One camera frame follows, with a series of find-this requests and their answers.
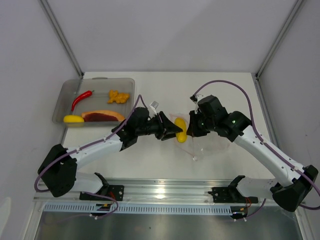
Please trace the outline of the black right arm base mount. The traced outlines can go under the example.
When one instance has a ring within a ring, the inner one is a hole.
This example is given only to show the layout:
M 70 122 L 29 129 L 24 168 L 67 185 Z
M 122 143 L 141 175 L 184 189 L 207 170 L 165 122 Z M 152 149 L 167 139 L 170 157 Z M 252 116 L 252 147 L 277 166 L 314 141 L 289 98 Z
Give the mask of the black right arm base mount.
M 257 197 L 244 197 L 236 188 L 231 187 L 212 187 L 207 192 L 212 196 L 214 203 L 231 203 L 231 204 L 257 204 L 259 202 Z

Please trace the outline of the clear pink zip top bag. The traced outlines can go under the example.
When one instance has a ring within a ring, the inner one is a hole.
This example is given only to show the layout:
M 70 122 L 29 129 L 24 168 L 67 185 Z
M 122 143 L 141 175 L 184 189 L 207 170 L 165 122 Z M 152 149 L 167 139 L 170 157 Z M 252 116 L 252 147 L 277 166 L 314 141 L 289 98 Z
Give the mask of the clear pink zip top bag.
M 208 133 L 206 136 L 202 137 L 187 135 L 187 130 L 190 125 L 189 115 L 170 113 L 169 118 L 183 130 L 182 132 L 177 133 L 173 138 L 175 148 L 188 154 L 194 161 L 219 155 L 229 150 L 231 145 L 229 140 L 218 136 L 216 132 Z

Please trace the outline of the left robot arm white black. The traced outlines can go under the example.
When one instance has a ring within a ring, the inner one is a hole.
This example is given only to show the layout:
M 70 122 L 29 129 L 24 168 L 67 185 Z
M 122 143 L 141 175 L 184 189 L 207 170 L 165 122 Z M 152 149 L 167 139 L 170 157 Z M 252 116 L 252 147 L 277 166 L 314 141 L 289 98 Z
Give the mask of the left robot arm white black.
M 137 107 L 119 126 L 96 141 L 69 148 L 61 144 L 53 146 L 38 169 L 38 178 L 55 198 L 69 192 L 81 192 L 103 200 L 109 193 L 108 181 L 97 172 L 82 173 L 81 168 L 131 147 L 140 136 L 154 135 L 165 141 L 181 132 L 183 130 L 162 111 L 150 116 L 147 108 Z

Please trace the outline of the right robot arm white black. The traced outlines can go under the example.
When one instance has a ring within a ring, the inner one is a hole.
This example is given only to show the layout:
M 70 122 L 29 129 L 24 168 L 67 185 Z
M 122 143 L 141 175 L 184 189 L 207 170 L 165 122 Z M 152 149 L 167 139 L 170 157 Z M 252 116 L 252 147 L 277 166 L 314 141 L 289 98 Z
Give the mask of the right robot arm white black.
M 210 132 L 228 139 L 255 157 L 273 175 L 272 179 L 237 176 L 228 186 L 228 196 L 234 202 L 245 197 L 270 199 L 288 212 L 294 212 L 313 189 L 318 170 L 303 166 L 254 129 L 254 123 L 243 113 L 228 113 L 213 95 L 192 95 L 195 110 L 190 111 L 187 135 L 196 138 Z

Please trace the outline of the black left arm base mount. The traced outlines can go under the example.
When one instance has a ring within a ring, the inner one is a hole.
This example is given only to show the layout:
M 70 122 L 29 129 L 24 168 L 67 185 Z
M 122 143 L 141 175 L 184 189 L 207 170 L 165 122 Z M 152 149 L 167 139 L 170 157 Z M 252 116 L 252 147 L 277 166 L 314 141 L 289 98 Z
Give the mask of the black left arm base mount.
M 103 186 L 97 193 L 95 193 L 99 196 L 93 196 L 91 194 L 81 192 L 79 195 L 79 199 L 82 201 L 106 201 L 106 198 L 101 197 L 105 196 L 121 202 L 124 197 L 124 190 L 124 185 Z

